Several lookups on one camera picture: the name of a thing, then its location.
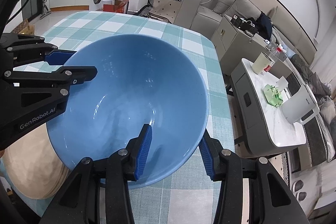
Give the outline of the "clear plastic bottle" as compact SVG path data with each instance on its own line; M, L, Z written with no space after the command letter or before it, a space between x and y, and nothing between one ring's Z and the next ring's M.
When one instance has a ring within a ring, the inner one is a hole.
M282 52L281 47L277 47L270 52L270 54L268 55L268 58L270 59L270 64L266 68L264 68L265 72L270 71L270 69L274 66L274 64L278 60L281 52Z

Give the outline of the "cream tumbler cup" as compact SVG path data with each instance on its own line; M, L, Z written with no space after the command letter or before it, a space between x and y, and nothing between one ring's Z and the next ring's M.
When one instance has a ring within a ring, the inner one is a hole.
M252 65L252 70L256 74L260 74L269 64L271 59L264 52L260 53L258 58L254 61Z

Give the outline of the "green tissue pack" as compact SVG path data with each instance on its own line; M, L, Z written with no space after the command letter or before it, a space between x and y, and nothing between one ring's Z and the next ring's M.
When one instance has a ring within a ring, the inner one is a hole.
M281 92L273 85L266 84L262 90L268 104L279 107L283 103Z

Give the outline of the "grey sofa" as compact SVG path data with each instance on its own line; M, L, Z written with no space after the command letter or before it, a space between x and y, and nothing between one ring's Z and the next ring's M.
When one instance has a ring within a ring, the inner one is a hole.
M273 75L288 77L293 73L290 64L303 75L310 73L317 49L293 16L280 6L264 14L250 0L182 0L174 24L211 40L222 18L235 14L255 22L259 31L256 34L265 42L281 44L287 51L271 68Z

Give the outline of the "cardboard box on floor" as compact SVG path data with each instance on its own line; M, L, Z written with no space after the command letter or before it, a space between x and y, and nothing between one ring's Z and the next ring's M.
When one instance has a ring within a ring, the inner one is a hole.
M13 34L34 35L35 26L30 24L27 19L17 25L12 32Z

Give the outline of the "light blue bowl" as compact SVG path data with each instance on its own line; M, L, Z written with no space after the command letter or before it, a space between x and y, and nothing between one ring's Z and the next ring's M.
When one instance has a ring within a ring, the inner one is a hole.
M190 158L207 125L209 96L194 63L172 44L119 34L77 51L66 66L94 66L92 81L72 85L66 111L47 123L56 155L69 169L84 157L104 159L125 148L143 125L152 141L132 189L167 178Z

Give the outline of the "grey drawer cabinet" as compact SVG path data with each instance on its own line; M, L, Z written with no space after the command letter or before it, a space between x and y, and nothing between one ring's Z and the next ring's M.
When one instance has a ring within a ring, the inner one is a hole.
M213 42L220 67L224 75L229 76L241 59L254 62L260 53L269 54L265 40L258 34L250 37L231 23L229 16L224 16L214 32Z

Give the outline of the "white electric kettle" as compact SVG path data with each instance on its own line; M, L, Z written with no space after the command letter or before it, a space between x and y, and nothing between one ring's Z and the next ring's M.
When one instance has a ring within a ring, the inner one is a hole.
M302 85L297 93L280 106L280 109L290 124L305 125L319 114L317 100L307 84Z

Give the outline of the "red open cardboard box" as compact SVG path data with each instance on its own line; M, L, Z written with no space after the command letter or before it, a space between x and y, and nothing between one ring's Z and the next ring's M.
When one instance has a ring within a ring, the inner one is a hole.
M108 0L103 4L102 10L105 12L126 14L129 1L130 0Z

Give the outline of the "beige plate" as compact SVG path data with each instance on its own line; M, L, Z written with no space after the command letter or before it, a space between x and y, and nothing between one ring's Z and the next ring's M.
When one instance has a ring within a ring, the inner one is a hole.
M45 124L5 149L2 159L17 190L36 200L54 196L69 174L51 145Z

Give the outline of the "grey slippers pair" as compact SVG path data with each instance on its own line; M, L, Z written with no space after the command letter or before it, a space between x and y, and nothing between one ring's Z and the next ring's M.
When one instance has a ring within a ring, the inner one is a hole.
M303 186L304 183L302 180L296 181L292 186L292 192L295 194L295 198L298 201L303 201L307 196L307 192L302 191Z

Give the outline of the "black box on cabinet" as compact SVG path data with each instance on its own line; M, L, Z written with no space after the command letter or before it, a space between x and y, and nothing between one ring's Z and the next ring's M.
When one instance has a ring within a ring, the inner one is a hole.
M231 23L236 28L240 29L241 31L243 31L243 32L248 31L252 35L259 32L255 22L253 22L252 20L247 20L247 19L241 18L240 16L238 16L236 14L234 16L232 16Z

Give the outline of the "white marble coffee table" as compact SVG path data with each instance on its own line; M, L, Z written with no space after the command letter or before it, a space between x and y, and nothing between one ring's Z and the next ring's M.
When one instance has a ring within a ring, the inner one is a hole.
M303 125L288 123L280 108L265 99L263 89L275 85L276 76L269 72L257 75L252 62L241 59L231 80L243 116L245 143L253 157L276 155L306 144Z

